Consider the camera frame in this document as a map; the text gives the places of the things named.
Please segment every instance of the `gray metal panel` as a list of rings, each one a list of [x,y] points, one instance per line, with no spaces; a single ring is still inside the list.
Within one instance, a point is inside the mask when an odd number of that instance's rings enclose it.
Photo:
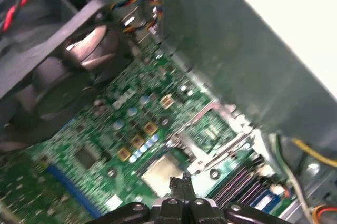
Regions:
[[[268,131],[320,147],[335,140],[335,100],[244,0],[163,2],[161,37],[221,100]]]

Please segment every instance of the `black plastic bracket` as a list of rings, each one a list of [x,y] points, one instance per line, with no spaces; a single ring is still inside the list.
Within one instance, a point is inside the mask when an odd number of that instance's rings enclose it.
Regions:
[[[1,57],[0,100],[105,6],[103,0],[92,0],[46,42],[23,53],[6,54]]]

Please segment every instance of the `capacitor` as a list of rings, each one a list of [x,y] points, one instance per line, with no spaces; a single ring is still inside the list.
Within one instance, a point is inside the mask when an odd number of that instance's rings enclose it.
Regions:
[[[149,101],[150,101],[150,98],[149,98],[149,96],[146,96],[146,95],[141,96],[141,97],[139,98],[139,103],[140,103],[141,105],[146,105]]]
[[[158,134],[153,135],[153,136],[151,137],[151,140],[152,140],[153,142],[158,141],[158,140],[159,140]]]
[[[128,161],[130,163],[134,163],[135,161],[137,161],[137,157],[135,157],[134,155],[130,156],[130,158],[128,159]]]
[[[143,153],[142,153],[140,150],[137,150],[136,152],[134,152],[133,155],[134,155],[135,157],[139,158],[139,157],[142,156],[142,154],[143,154]]]
[[[142,152],[142,153],[145,153],[147,151],[147,146],[146,145],[142,145],[139,150]]]
[[[152,147],[153,146],[153,141],[151,140],[151,139],[149,139],[146,143],[145,143],[145,145],[148,147],[148,148],[150,148],[150,147]]]
[[[136,115],[136,113],[137,113],[137,109],[135,107],[130,107],[129,109],[127,109],[127,115],[130,117]]]
[[[113,129],[114,130],[119,130],[124,126],[124,122],[122,120],[116,120],[113,124]]]

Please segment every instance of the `motherboard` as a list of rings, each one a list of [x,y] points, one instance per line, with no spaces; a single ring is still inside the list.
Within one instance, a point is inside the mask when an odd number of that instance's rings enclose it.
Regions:
[[[86,223],[170,194],[190,173],[206,197],[251,154],[204,171],[241,133],[228,113],[151,42],[124,72],[46,142],[2,158],[1,202],[20,223]]]

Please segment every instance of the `chip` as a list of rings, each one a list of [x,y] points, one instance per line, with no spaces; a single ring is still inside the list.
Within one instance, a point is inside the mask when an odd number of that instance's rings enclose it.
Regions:
[[[98,160],[94,157],[86,147],[80,148],[75,154],[75,158],[79,163],[87,170],[91,168],[92,165]]]
[[[134,146],[137,149],[139,149],[144,143],[145,143],[145,140],[139,134],[137,134],[131,140],[131,145]]]
[[[142,180],[161,198],[170,193],[170,177],[181,178],[183,171],[170,154],[155,161],[142,175]]]
[[[131,153],[126,147],[122,147],[118,151],[117,156],[122,162],[124,162],[131,156]]]
[[[171,95],[166,95],[160,100],[160,104],[166,110],[174,103],[174,99]]]
[[[144,132],[149,135],[152,136],[154,135],[154,133],[158,130],[158,127],[156,126],[156,124],[154,124],[153,122],[149,122],[148,124],[145,125],[144,127]]]

